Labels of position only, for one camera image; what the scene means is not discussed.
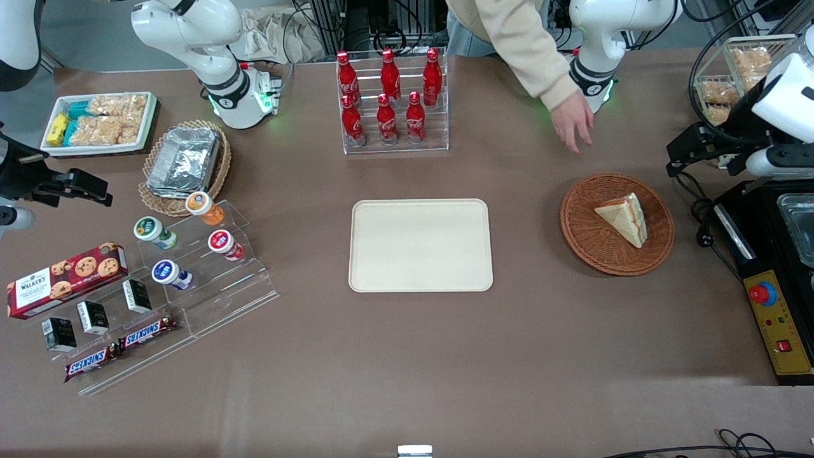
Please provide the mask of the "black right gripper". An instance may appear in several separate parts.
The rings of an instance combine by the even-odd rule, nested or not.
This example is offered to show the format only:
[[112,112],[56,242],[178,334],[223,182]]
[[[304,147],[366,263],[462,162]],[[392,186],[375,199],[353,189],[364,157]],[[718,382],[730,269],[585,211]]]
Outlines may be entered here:
[[2,139],[1,197],[6,200],[38,201],[44,205],[58,205],[60,198],[82,199],[104,207],[113,205],[113,195],[107,193],[108,183],[82,169],[71,168],[60,175],[64,189],[57,195],[41,191],[55,176],[45,160],[48,153],[15,141],[6,134]]

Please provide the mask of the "person's bare hand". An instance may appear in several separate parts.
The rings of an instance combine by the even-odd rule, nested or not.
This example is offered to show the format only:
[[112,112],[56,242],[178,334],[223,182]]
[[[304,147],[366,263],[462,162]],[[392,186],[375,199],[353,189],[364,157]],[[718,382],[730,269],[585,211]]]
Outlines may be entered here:
[[588,147],[592,145],[593,111],[581,91],[550,109],[549,115],[558,138],[571,153],[579,154],[578,140]]

